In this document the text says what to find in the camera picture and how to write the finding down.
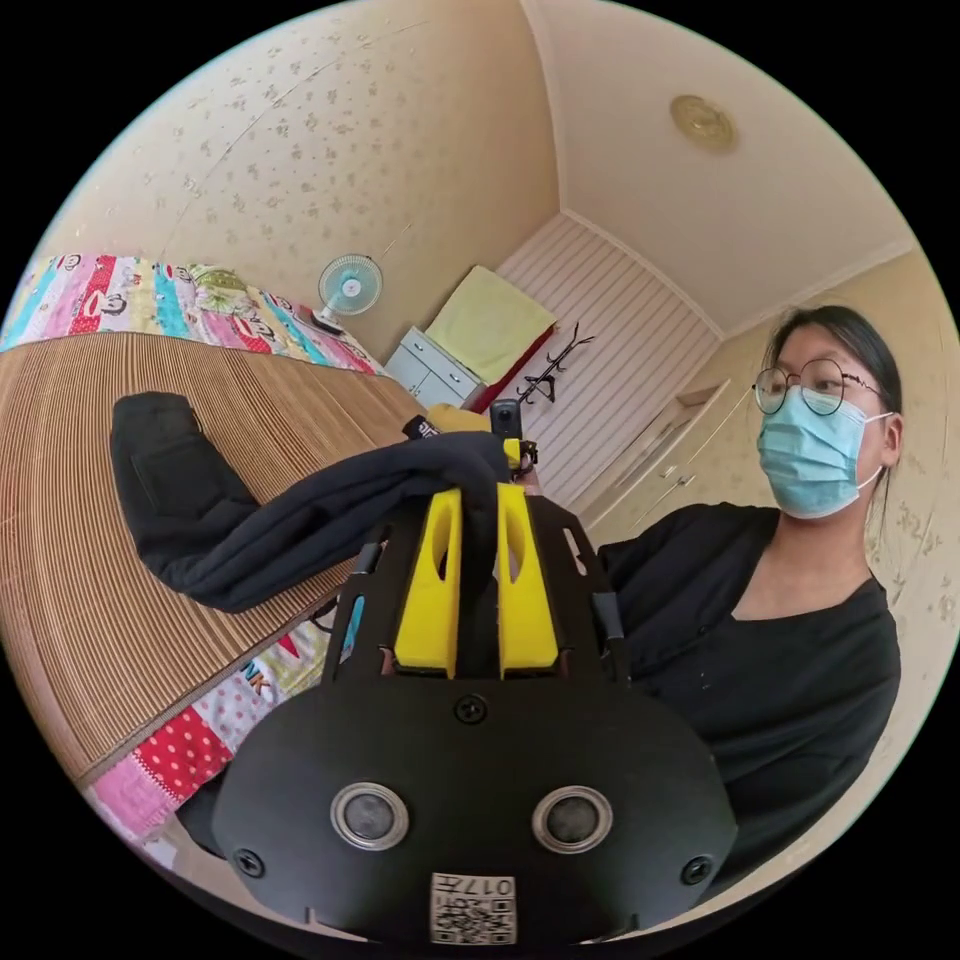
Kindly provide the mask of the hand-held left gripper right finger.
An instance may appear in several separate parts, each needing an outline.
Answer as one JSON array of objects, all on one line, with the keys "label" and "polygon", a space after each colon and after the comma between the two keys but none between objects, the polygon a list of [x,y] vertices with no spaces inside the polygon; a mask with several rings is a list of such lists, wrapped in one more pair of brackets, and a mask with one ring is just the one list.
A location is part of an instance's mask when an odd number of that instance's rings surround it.
[{"label": "hand-held left gripper right finger", "polygon": [[551,669],[559,655],[530,498],[497,486],[497,610],[502,669]]}]

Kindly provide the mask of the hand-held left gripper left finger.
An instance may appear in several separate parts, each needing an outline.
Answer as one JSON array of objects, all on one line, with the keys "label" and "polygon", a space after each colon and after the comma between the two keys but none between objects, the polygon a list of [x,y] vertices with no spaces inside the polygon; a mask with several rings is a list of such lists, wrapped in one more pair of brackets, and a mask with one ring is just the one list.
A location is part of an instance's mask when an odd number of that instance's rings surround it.
[{"label": "hand-held left gripper left finger", "polygon": [[398,668],[456,667],[462,547],[461,493],[450,489],[425,513],[394,643]]}]

